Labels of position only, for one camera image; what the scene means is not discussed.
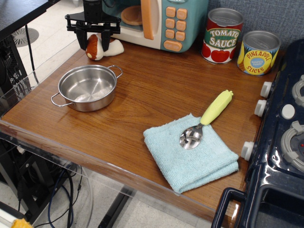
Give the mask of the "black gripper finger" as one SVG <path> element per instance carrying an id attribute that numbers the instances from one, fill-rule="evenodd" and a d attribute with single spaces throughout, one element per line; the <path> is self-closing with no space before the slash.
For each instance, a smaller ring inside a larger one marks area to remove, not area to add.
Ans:
<path id="1" fill-rule="evenodd" d="M 78 40 L 78 43 L 80 45 L 80 48 L 82 50 L 86 50 L 87 48 L 87 32 L 83 31 L 81 29 L 76 30 L 76 37 Z"/>
<path id="2" fill-rule="evenodd" d="M 110 39 L 111 39 L 111 31 L 105 30 L 101 33 L 102 35 L 102 47 L 103 51 L 107 51 L 109 49 Z"/>

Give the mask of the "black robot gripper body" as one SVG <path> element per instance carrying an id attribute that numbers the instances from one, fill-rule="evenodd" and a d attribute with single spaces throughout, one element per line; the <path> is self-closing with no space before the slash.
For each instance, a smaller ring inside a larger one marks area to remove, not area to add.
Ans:
<path id="1" fill-rule="evenodd" d="M 121 19 L 106 14 L 103 11 L 101 0 L 84 0 L 83 8 L 80 13 L 65 15 L 68 31 L 76 34 L 86 34 L 88 32 L 120 34 Z"/>

